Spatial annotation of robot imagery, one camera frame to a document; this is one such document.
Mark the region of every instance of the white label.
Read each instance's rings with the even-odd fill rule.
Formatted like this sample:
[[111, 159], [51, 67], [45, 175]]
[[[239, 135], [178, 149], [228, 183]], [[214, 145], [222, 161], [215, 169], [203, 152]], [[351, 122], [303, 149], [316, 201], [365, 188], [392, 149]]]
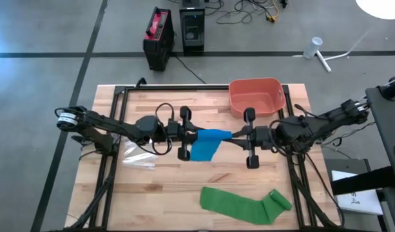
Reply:
[[76, 116], [72, 113], [61, 113], [60, 117], [69, 117], [69, 118], [75, 119]]
[[72, 123], [74, 125], [77, 125], [77, 121], [71, 118], [67, 118], [67, 117], [59, 117], [58, 121], [62, 121], [62, 122], [69, 122]]

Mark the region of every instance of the black floor stripe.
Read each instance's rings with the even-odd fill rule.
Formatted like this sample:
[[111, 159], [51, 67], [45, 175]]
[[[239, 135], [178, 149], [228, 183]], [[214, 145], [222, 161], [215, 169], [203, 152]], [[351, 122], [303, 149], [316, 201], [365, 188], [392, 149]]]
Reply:
[[[346, 51], [321, 51], [325, 56], [334, 56]], [[291, 57], [303, 52], [172, 52], [172, 57]], [[395, 56], [395, 51], [355, 51], [349, 56]], [[140, 58], [143, 52], [41, 52], [41, 53], [0, 53], [0, 58]]]
[[[77, 80], [74, 85], [73, 93], [72, 93], [70, 103], [69, 103], [70, 106], [75, 106], [75, 104], [77, 104], [77, 99], [80, 94], [82, 82], [84, 80], [84, 76], [86, 75], [88, 63], [90, 61], [90, 54], [93, 52], [95, 41], [97, 40], [97, 36], [100, 31], [102, 19], [104, 17], [104, 13], [105, 13], [107, 5], [108, 5], [108, 0], [102, 0], [101, 7], [100, 7], [99, 13], [97, 15], [97, 19], [95, 21], [94, 29], [93, 29], [92, 35], [90, 37], [90, 41], [88, 42], [87, 51], [85, 53], [87, 55], [84, 56], [79, 74], [77, 76]], [[43, 194], [41, 195], [40, 202], [38, 204], [37, 211], [34, 216], [34, 221], [33, 221], [32, 227], [31, 227], [31, 232], [40, 232], [40, 230], [41, 230], [41, 226], [44, 221], [44, 216], [45, 216], [47, 206], [50, 201], [52, 189], [54, 186], [55, 176], [57, 175], [61, 157], [63, 155], [66, 140], [67, 140], [67, 133], [62, 131], [60, 133], [60, 136], [59, 136], [59, 139], [57, 142], [57, 146], [54, 151], [53, 160], [52, 160], [52, 163], [50, 166], [50, 170], [48, 171], [48, 176], [47, 176], [47, 179], [46, 179], [46, 182], [44, 185]]]

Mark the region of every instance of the orange plastic bin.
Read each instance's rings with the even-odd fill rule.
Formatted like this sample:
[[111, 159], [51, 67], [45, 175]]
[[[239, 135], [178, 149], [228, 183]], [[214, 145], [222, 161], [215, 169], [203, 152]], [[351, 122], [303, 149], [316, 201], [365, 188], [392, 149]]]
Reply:
[[243, 118], [248, 107], [256, 110], [257, 117], [272, 115], [285, 106], [282, 84], [275, 78], [235, 80], [229, 84], [231, 114]]

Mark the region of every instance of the black metal frame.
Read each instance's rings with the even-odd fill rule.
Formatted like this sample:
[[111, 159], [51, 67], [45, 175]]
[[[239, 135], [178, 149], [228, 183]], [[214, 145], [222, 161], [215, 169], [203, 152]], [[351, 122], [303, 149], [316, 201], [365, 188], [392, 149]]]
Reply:
[[[119, 100], [119, 97], [122, 95], [122, 105], [121, 105], [121, 111], [120, 111], [120, 117], [119, 120], [121, 122], [124, 121], [125, 118], [125, 113], [126, 113], [126, 107], [127, 107], [127, 102], [128, 102], [128, 95], [130, 91], [164, 91], [164, 90], [175, 90], [175, 91], [190, 91], [190, 90], [228, 90], [229, 86], [227, 84], [201, 84], [201, 85], [144, 85], [141, 86], [141, 84], [146, 84], [144, 79], [141, 79], [135, 86], [116, 86], [114, 89], [114, 95], [113, 95], [113, 102], [111, 104], [111, 112], [110, 112], [110, 117], [115, 118], [116, 114], [116, 109], [117, 109], [117, 103]], [[287, 105], [287, 111], [290, 115], [293, 115], [293, 107], [292, 107], [292, 102], [291, 102], [291, 97], [290, 97], [290, 91], [289, 87], [287, 85], [283, 85], [284, 88], [284, 93], [285, 93], [285, 98], [286, 98], [286, 105]], [[278, 112], [279, 118], [283, 119], [284, 112], [283, 110], [280, 110]], [[112, 159], [111, 159], [111, 166], [110, 166], [110, 172], [108, 174], [108, 177], [105, 181], [104, 176], [105, 176], [105, 171], [106, 171], [106, 165], [108, 162], [108, 156], [103, 155], [101, 158], [101, 163], [99, 166], [99, 174], [97, 177], [97, 184], [95, 188], [95, 198], [92, 200], [90, 205], [88, 206], [87, 211], [89, 211], [90, 215], [90, 221], [88, 223], [88, 228], [82, 228], [83, 225], [85, 225], [88, 217], [86, 220], [83, 220], [82, 224], [77, 227], [66, 227], [62, 231], [108, 231], [107, 230], [107, 225], [108, 225], [108, 218], [110, 215], [110, 206], [111, 206], [111, 198], [113, 196], [113, 186], [114, 186], [114, 178], [115, 178], [115, 171], [117, 167], [117, 160], [118, 160], [118, 154], [119, 154], [119, 145], [120, 145], [120, 138], [118, 138], [118, 142], [116, 142], [116, 148], [115, 151], [113, 151]], [[304, 166], [304, 163], [302, 162], [302, 157], [298, 156], [298, 161], [299, 161], [299, 170], [300, 174], [302, 177], [302, 182], [304, 187], [310, 191], [309, 189], [309, 183], [307, 180], [307, 174], [306, 174], [306, 169]], [[293, 157], [292, 156], [287, 156], [287, 167], [290, 169], [294, 169], [294, 163], [293, 163]], [[46, 184], [49, 184], [50, 182], [54, 182], [55, 176], [52, 179], [47, 179]], [[300, 196], [299, 196], [299, 190], [295, 186], [295, 184], [292, 182], [292, 189], [293, 189], [293, 198], [294, 198], [294, 208], [296, 210], [296, 216], [297, 216], [297, 221], [299, 225], [299, 230], [285, 230], [285, 231], [348, 231], [348, 232], [362, 232], [361, 230], [352, 230], [352, 229], [343, 229], [343, 228], [326, 228], [326, 227], [319, 227], [317, 226], [317, 221], [316, 217], [313, 213], [313, 209], [310, 206], [307, 206], [307, 210], [309, 213], [309, 218], [311, 225], [306, 226], [304, 222], [304, 216], [302, 212], [302, 205], [300, 202]], [[102, 215], [102, 222], [100, 226], [97, 226], [97, 216], [98, 216], [98, 204], [101, 200], [101, 198], [104, 196], [106, 193], [106, 200], [104, 204], [104, 211]], [[44, 217], [44, 215], [36, 215], [35, 217]]]

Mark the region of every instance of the white paper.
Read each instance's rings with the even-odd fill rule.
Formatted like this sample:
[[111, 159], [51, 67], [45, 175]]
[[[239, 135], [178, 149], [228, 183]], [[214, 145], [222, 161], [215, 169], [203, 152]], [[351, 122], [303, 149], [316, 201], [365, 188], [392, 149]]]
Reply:
[[[343, 171], [332, 171], [333, 180], [340, 180], [353, 176], [356, 176], [356, 174]], [[383, 214], [375, 189], [337, 195], [336, 199], [341, 209], [375, 215]]]

